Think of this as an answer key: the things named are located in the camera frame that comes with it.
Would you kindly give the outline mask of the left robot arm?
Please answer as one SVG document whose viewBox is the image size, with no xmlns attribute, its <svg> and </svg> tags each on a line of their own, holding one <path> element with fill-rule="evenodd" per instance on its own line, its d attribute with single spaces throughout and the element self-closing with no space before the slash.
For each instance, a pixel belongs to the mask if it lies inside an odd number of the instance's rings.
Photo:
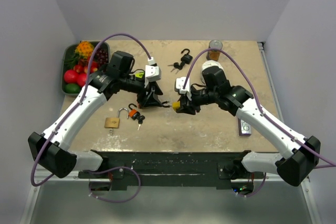
<svg viewBox="0 0 336 224">
<path fill-rule="evenodd" d="M 161 69 L 155 60 L 148 59 L 142 78 L 132 74 L 134 63 L 131 54 L 114 52 L 108 64 L 89 76 L 88 86 L 82 88 L 53 125 L 40 134 L 33 132 L 29 136 L 28 144 L 36 164 L 59 178 L 66 177 L 73 170 L 90 170 L 97 178 L 108 174 L 109 165 L 103 162 L 98 153 L 89 151 L 75 154 L 68 150 L 87 120 L 121 90 L 135 93 L 138 105 L 143 108 L 167 106 L 166 102 L 159 100 L 163 94 L 157 84 Z"/>
</svg>

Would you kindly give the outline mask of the yellow padlock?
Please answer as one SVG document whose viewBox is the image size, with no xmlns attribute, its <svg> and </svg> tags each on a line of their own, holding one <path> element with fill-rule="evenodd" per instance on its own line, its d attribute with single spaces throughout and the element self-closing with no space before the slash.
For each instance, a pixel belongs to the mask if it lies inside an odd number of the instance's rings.
<svg viewBox="0 0 336 224">
<path fill-rule="evenodd" d="M 180 101 L 176 101 L 172 103 L 172 108 L 175 112 L 177 112 L 181 107 L 181 102 Z"/>
</svg>

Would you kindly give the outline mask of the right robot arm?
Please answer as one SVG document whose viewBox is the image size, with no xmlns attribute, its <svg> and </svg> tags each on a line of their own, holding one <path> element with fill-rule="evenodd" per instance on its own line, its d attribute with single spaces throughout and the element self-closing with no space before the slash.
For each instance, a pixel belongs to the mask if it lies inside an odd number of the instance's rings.
<svg viewBox="0 0 336 224">
<path fill-rule="evenodd" d="M 233 86 L 223 69 L 213 66 L 202 72 L 205 87 L 196 89 L 186 77 L 175 80 L 174 90 L 180 95 L 173 103 L 176 113 L 195 115 L 201 106 L 217 104 L 232 116 L 251 125 L 276 149 L 276 153 L 247 151 L 244 157 L 226 166 L 233 179 L 246 178 L 254 172 L 279 175 L 287 184 L 299 186 L 318 165 L 320 141 L 287 127 L 267 110 L 258 108 L 255 97 L 242 86 Z"/>
</svg>

